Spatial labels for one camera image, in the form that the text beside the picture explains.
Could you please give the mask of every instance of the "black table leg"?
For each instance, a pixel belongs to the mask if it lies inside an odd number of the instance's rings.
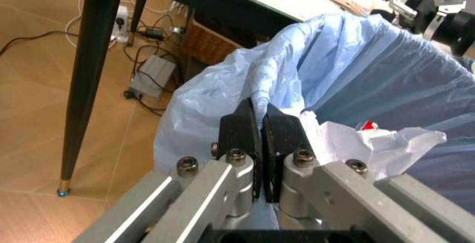
[[[120,0],[84,0],[66,112],[59,196],[70,180],[86,132]]]
[[[147,0],[135,0],[132,23],[130,24],[130,34],[128,35],[128,46],[133,45],[133,38],[135,37],[138,22],[140,21],[140,17],[142,16],[142,12],[144,11],[145,2],[147,2]]]

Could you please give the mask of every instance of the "power strip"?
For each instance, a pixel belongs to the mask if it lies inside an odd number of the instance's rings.
[[[128,9],[126,6],[119,6],[117,10],[111,39],[116,37],[119,43],[126,43],[128,40]]]

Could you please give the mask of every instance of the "blue plastic bag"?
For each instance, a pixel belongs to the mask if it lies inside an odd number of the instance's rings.
[[[246,97],[259,124],[272,103],[296,116],[313,110],[320,123],[445,132],[448,142],[409,173],[475,212],[475,77],[380,16],[319,16],[205,69],[175,91],[155,140],[155,168],[168,171],[183,156],[206,162],[220,118]]]

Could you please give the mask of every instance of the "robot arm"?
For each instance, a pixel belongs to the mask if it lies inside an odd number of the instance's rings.
[[[243,100],[221,118],[213,159],[148,173],[75,242],[475,242],[475,217],[408,175],[319,165],[298,118],[272,105],[258,134]],[[281,230],[249,221],[259,203]]]
[[[374,11],[393,24],[422,33],[451,48],[455,56],[475,59],[475,15],[465,12],[466,0],[387,0],[394,13]]]

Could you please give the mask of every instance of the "red object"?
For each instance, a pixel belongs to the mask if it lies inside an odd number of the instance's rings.
[[[361,130],[378,129],[378,124],[373,121],[367,121]]]

